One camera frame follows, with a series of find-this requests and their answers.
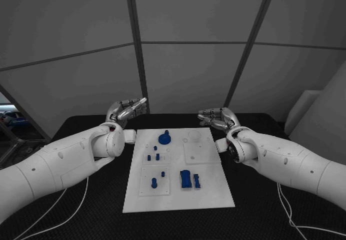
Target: metal robotic hand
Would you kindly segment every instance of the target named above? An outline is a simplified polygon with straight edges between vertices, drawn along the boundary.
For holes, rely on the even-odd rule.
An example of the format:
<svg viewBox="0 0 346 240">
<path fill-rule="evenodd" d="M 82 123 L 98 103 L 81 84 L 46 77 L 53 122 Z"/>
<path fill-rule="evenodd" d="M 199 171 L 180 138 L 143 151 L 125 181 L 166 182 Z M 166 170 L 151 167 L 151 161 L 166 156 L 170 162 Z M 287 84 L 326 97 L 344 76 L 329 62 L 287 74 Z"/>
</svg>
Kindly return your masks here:
<svg viewBox="0 0 346 240">
<path fill-rule="evenodd" d="M 52 142 L 0 170 L 0 223 L 36 199 L 78 184 L 121 155 L 125 143 L 135 142 L 135 131 L 122 128 L 127 119 L 145 113 L 145 101 L 115 102 L 99 126 Z"/>
<path fill-rule="evenodd" d="M 324 159 L 295 142 L 241 126 L 228 108 L 197 113 L 200 125 L 212 125 L 226 133 L 226 138 L 215 142 L 219 153 L 228 151 L 236 163 L 272 181 L 316 194 L 346 210 L 346 165 Z"/>
</svg>

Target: cable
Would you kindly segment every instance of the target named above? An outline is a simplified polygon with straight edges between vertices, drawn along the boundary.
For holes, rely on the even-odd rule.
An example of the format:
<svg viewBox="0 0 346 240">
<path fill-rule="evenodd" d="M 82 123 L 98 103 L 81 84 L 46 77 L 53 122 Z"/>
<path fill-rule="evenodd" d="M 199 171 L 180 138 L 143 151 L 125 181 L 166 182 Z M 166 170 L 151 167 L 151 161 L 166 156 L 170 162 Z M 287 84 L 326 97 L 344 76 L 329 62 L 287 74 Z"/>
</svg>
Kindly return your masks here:
<svg viewBox="0 0 346 240">
<path fill-rule="evenodd" d="M 78 208 L 76 208 L 76 210 L 75 210 L 72 216 L 68 218 L 68 220 L 66 220 L 63 223 L 60 223 L 59 225 L 56 225 L 56 226 L 47 228 L 46 230 L 39 231 L 39 232 L 36 232 L 34 234 L 26 236 L 26 237 L 21 238 L 20 240 L 24 240 L 24 239 L 27 239 L 27 238 L 30 238 L 30 237 L 33 237 L 33 236 L 36 236 L 36 235 L 39 235 L 39 234 L 42 234 L 42 233 L 50 231 L 52 229 L 56 229 L 59 226 L 62 226 L 62 225 L 71 220 L 71 218 L 72 218 L 72 217 L 75 216 L 75 214 L 78 213 L 78 210 L 79 210 L 79 208 L 81 208 L 81 206 L 82 206 L 82 204 L 83 204 L 83 201 L 85 201 L 85 195 L 86 195 L 86 191 L 88 191 L 88 184 L 89 184 L 89 177 L 86 177 L 85 192 L 83 192 L 83 196 L 82 196 L 81 204 L 79 204 L 79 206 L 78 206 Z"/>
<path fill-rule="evenodd" d="M 284 205 L 282 200 L 281 200 L 281 195 L 282 195 L 284 200 L 285 200 L 285 202 L 287 202 L 287 204 L 288 204 L 288 207 L 290 207 L 290 216 L 288 216 L 288 214 L 287 214 L 287 216 L 288 216 L 288 219 L 290 219 L 290 225 L 291 225 L 293 227 L 295 227 L 297 229 L 301 228 L 301 229 L 320 230 L 320 231 L 324 231 L 324 232 L 329 232 L 329 233 L 333 233 L 333 234 L 337 234 L 337 235 L 342 235 L 342 236 L 346 237 L 346 234 L 344 234 L 344 233 L 340 233 L 340 232 L 337 232 L 337 231 L 333 231 L 333 230 L 329 230 L 329 229 L 324 229 L 324 228 L 318 228 L 318 227 L 314 227 L 314 226 L 297 226 L 297 225 L 294 224 L 294 221 L 293 221 L 293 209 L 291 209 L 291 205 L 290 205 L 290 202 L 288 202 L 288 200 L 287 200 L 287 197 L 285 197 L 285 195 L 284 195 L 284 193 L 282 193 L 281 185 L 280 185 L 280 184 L 277 184 L 277 192 L 278 192 L 278 197 L 280 197 L 280 201 L 281 201 L 281 204 L 282 204 L 282 208 L 284 208 L 285 213 L 287 213 L 287 208 L 285 208 L 285 205 Z"/>
<path fill-rule="evenodd" d="M 66 190 L 68 190 L 68 189 L 63 190 L 63 192 L 62 192 L 58 200 L 55 201 L 55 204 L 53 204 L 52 207 L 47 209 L 47 211 L 45 212 L 45 214 L 42 215 L 42 217 L 37 219 L 37 221 L 32 224 L 32 226 L 24 230 L 24 232 L 23 232 L 13 240 L 17 240 L 17 239 L 21 237 L 21 235 L 32 229 L 32 227 L 33 227 L 33 226 L 36 225 L 36 223 L 40 221 L 40 219 L 47 215 L 49 211 L 52 210 L 52 208 L 55 207 L 56 203 L 59 202 L 59 200 L 60 200 L 60 198 L 62 198 Z"/>
</svg>

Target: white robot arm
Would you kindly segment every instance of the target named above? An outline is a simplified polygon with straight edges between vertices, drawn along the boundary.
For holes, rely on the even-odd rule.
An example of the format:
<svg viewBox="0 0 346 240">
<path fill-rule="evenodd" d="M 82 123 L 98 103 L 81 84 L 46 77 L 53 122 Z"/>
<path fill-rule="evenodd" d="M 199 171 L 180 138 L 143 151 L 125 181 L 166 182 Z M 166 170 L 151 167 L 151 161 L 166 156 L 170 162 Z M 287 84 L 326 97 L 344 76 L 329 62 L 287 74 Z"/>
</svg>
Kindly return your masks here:
<svg viewBox="0 0 346 240">
<path fill-rule="evenodd" d="M 78 184 L 121 155 L 125 143 L 135 142 L 135 131 L 122 128 L 127 119 L 145 113 L 145 101 L 115 102 L 99 126 L 52 142 L 0 171 L 0 223 L 36 199 Z"/>
<path fill-rule="evenodd" d="M 226 138 L 215 142 L 219 153 L 228 151 L 235 162 L 252 167 L 268 179 L 316 194 L 346 210 L 346 165 L 324 159 L 293 141 L 241 126 L 228 108 L 202 110 L 197 118 L 200 125 L 212 125 L 226 133 Z"/>
</svg>

